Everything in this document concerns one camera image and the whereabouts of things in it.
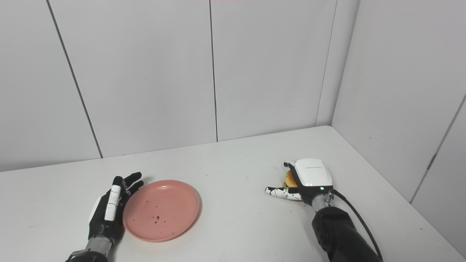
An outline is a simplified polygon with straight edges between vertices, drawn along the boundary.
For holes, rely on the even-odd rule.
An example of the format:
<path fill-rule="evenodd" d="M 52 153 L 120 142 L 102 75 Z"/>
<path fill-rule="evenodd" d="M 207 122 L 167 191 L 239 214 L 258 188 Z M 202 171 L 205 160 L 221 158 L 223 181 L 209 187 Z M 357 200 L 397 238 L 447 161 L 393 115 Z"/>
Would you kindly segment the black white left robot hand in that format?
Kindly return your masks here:
<path fill-rule="evenodd" d="M 124 234 L 123 211 L 129 198 L 143 185 L 142 173 L 128 177 L 116 176 L 110 189 L 96 202 L 90 217 L 88 239 L 106 237 L 111 243 L 119 242 Z"/>

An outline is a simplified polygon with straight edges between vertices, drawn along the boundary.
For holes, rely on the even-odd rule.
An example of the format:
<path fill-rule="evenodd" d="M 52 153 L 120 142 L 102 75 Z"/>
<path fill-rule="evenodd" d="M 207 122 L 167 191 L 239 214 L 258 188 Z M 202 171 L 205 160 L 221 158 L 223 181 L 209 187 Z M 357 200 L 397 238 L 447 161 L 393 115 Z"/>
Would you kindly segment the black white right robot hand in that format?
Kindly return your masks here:
<path fill-rule="evenodd" d="M 308 205 L 328 207 L 333 200 L 333 181 L 321 159 L 284 162 L 289 170 L 282 187 L 267 186 L 265 193 L 275 198 L 302 201 Z"/>

